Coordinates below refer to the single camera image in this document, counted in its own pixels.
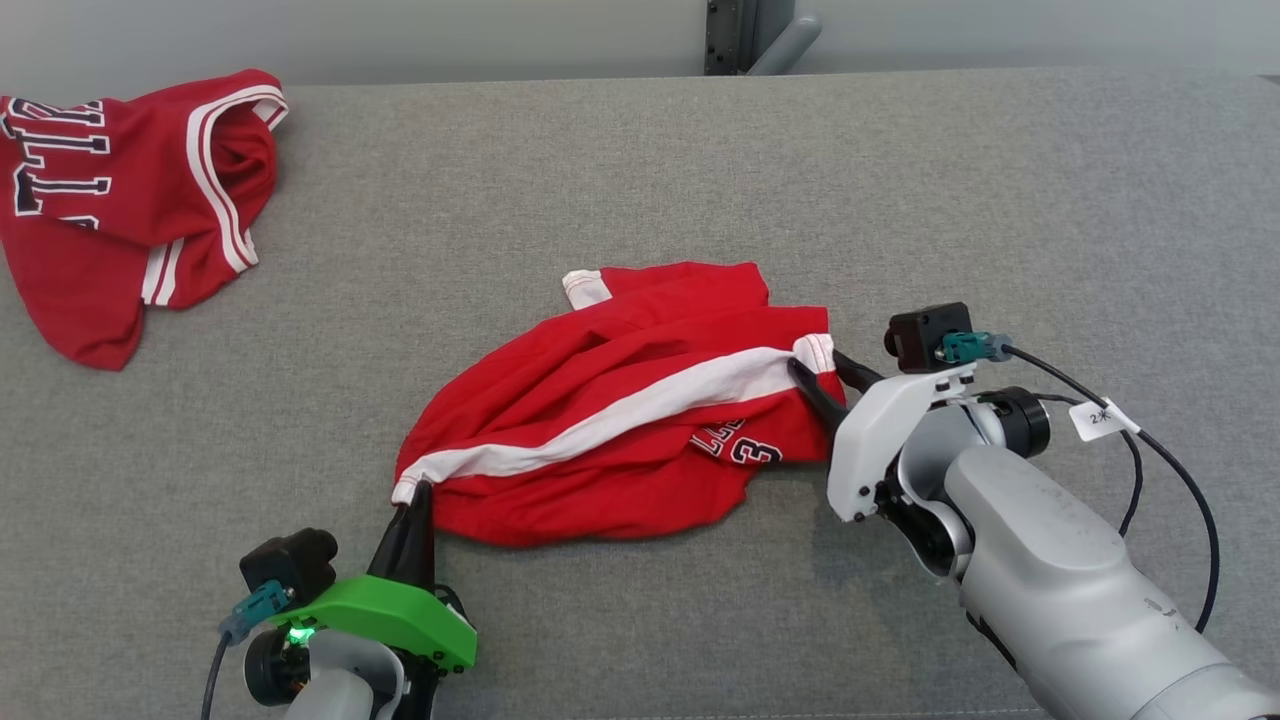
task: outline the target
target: gray tablecloth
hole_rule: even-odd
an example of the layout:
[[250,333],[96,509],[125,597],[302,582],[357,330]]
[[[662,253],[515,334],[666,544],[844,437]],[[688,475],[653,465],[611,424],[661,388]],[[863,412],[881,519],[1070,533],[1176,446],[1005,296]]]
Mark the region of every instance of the gray tablecloth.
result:
[[[1280,88],[1216,72],[983,70],[289,88],[261,265],[148,311],[120,374],[45,346],[0,282],[0,717],[197,712],[262,539],[328,528],[361,571],[431,395],[575,268],[754,260],[883,370],[887,318],[964,300],[1108,393],[1202,480],[1208,634],[1280,684]],[[1060,386],[1011,363],[983,384]],[[1038,461],[1117,521],[1119,438]],[[1135,564],[1194,615],[1207,543],[1148,456]],[[678,537],[447,539],[481,633],[442,719],[1042,717],[883,523],[771,471]],[[224,666],[215,717],[274,717]]]

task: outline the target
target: red garment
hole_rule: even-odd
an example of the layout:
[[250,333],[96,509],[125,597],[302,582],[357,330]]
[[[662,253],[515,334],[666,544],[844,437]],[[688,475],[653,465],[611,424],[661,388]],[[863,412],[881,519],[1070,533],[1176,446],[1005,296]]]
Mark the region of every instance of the red garment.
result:
[[447,384],[401,447],[394,502],[481,542],[643,538],[714,523],[764,462],[824,460],[787,373],[844,397],[824,307],[769,307],[754,264],[570,273],[576,310]]
[[287,113],[261,70],[69,109],[0,97],[0,240],[49,345],[119,370],[143,304],[189,307],[257,264]]

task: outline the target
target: green led light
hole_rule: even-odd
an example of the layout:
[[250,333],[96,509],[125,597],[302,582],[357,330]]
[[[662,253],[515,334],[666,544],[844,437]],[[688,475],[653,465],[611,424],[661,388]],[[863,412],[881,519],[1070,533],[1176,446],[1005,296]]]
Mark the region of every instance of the green led light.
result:
[[307,641],[314,634],[316,634],[315,628],[289,628],[289,642],[293,644],[307,644]]

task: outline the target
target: cable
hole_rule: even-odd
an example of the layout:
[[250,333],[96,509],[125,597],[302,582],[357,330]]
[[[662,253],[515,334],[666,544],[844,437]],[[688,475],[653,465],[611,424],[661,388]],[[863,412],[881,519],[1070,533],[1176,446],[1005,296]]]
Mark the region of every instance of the cable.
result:
[[209,714],[214,708],[214,685],[218,684],[218,669],[223,666],[223,656],[227,655],[227,646],[232,643],[232,634],[223,633],[223,639],[218,642],[218,651],[214,652],[214,664],[209,666],[209,680],[205,682],[205,702],[200,706],[200,720],[209,720]]
[[[1050,393],[1036,393],[1036,398],[1047,402],[1066,402],[1068,405],[1080,405],[1084,402],[1075,397]],[[1138,502],[1142,500],[1142,451],[1138,450],[1138,443],[1133,439],[1133,434],[1129,430],[1120,430],[1120,437],[1124,438],[1125,445],[1129,446],[1129,452],[1133,454],[1133,496],[1129,497],[1129,509],[1125,510],[1119,530],[1120,537],[1125,537],[1129,534],[1129,525],[1133,523],[1133,516],[1138,514]]]
[[[1050,365],[1048,363],[1041,360],[1039,357],[1036,357],[1029,352],[1018,350],[1011,345],[1002,345],[1001,350],[1007,355],[1030,363],[1032,365],[1036,365],[1037,368],[1044,370],[1050,375],[1053,375],[1055,378],[1069,386],[1075,392],[1087,397],[1091,402],[1093,402],[1098,407],[1106,407],[1107,405],[1110,405],[1107,401],[1102,400],[1102,397],[1100,397],[1097,393],[1080,384],[1075,378],[1068,375],[1062,370],[1059,370],[1057,368]],[[1201,492],[1199,486],[1196,484],[1196,479],[1192,478],[1192,474],[1187,471],[1187,468],[1184,468],[1183,464],[1179,462],[1176,457],[1174,457],[1172,452],[1169,452],[1169,450],[1164,445],[1160,445],[1160,442],[1156,441],[1156,438],[1151,437],[1151,433],[1148,433],[1147,430],[1139,430],[1138,439],[1147,443],[1147,447],[1155,450],[1156,455],[1164,459],[1164,461],[1167,462],[1170,468],[1172,468],[1174,473],[1176,473],[1178,477],[1183,480],[1183,484],[1187,486],[1187,489],[1190,491],[1192,497],[1196,500],[1196,506],[1199,507],[1201,516],[1204,518],[1204,532],[1208,534],[1208,587],[1204,589],[1204,605],[1201,607],[1199,619],[1196,620],[1196,632],[1203,633],[1204,628],[1208,626],[1210,616],[1213,615],[1213,601],[1217,600],[1217,575],[1222,560],[1221,550],[1217,542],[1217,523],[1213,521],[1213,511],[1210,510],[1208,501],[1204,500],[1204,493]]]

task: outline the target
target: cable connector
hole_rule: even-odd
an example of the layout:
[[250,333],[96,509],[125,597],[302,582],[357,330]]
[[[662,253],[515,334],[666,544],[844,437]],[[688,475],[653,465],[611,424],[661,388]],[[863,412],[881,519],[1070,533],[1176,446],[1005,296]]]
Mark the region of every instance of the cable connector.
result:
[[284,588],[279,580],[268,580],[248,597],[239,601],[221,623],[219,635],[230,635],[228,644],[239,644],[259,623],[283,611],[292,598],[293,591]]
[[1011,357],[1005,352],[1005,346],[1012,342],[1006,334],[947,333],[942,336],[942,346],[934,351],[934,356],[951,365],[964,365],[977,360],[1004,363]]

